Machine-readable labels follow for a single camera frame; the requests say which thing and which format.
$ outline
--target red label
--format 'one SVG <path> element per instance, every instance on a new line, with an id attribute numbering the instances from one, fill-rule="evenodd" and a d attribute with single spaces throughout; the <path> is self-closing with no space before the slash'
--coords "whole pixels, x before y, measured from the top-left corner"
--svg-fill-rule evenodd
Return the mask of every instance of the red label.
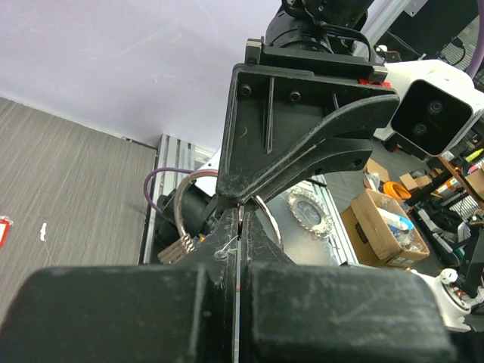
<path id="1" fill-rule="evenodd" d="M 5 240 L 7 239 L 8 229 L 10 224 L 5 220 L 0 220 L 0 248 L 3 247 Z"/>

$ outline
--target white wall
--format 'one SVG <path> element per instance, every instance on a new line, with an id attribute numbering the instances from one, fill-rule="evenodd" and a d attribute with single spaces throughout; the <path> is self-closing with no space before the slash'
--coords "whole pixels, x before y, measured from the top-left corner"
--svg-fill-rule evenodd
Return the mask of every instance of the white wall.
<path id="1" fill-rule="evenodd" d="M 114 135 L 220 145 L 232 67 L 279 0 L 2 0 L 0 96 Z"/>

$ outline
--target black camera face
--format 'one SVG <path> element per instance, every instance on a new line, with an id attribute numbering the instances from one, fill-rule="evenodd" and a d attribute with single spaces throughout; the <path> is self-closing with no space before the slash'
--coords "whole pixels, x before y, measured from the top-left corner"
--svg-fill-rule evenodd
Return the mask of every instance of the black camera face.
<path id="1" fill-rule="evenodd" d="M 472 114 L 468 104 L 418 80 L 411 84 L 391 126 L 429 155 L 440 155 Z"/>

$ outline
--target camera lens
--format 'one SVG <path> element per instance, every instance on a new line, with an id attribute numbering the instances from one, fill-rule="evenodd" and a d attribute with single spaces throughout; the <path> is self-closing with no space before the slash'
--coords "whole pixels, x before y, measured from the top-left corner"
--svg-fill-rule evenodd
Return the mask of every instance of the camera lens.
<path id="1" fill-rule="evenodd" d="M 427 106 L 427 112 L 430 115 L 438 115 L 442 112 L 443 108 L 444 107 L 442 106 L 442 103 L 440 101 L 432 101 Z"/>
<path id="2" fill-rule="evenodd" d="M 422 136 L 427 132 L 427 127 L 423 123 L 418 123 L 417 125 L 414 126 L 412 129 L 412 132 L 416 136 Z"/>

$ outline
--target camera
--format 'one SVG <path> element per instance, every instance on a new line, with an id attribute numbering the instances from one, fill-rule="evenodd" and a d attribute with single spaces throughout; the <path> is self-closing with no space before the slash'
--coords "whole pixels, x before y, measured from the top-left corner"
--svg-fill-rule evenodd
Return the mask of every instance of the camera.
<path id="1" fill-rule="evenodd" d="M 386 81 L 401 98 L 386 131 L 396 132 L 426 154 L 438 156 L 457 144 L 482 116 L 484 94 L 466 73 L 440 60 L 385 67 Z"/>

